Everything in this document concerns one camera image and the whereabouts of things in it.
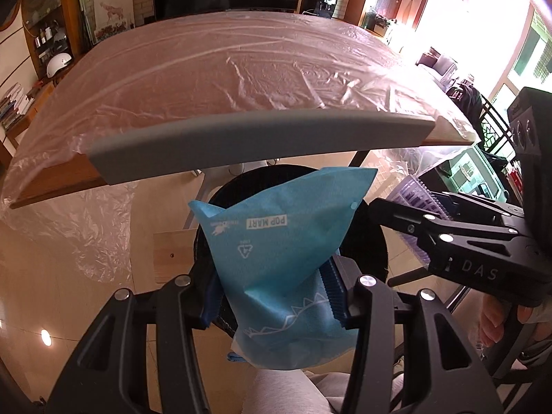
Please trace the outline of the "person right hand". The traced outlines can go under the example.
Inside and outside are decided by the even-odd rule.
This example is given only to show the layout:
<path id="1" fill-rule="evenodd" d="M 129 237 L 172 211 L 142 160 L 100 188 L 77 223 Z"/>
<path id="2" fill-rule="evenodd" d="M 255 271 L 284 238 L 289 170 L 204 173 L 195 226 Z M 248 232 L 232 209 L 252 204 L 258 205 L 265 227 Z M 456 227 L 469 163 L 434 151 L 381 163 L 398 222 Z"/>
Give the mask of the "person right hand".
<path id="1" fill-rule="evenodd" d="M 497 298 L 485 294 L 480 313 L 479 332 L 483 344 L 490 348 L 500 342 L 509 308 Z M 551 300 L 539 307 L 517 307 L 517 320 L 523 324 L 536 324 L 531 343 L 551 339 Z"/>

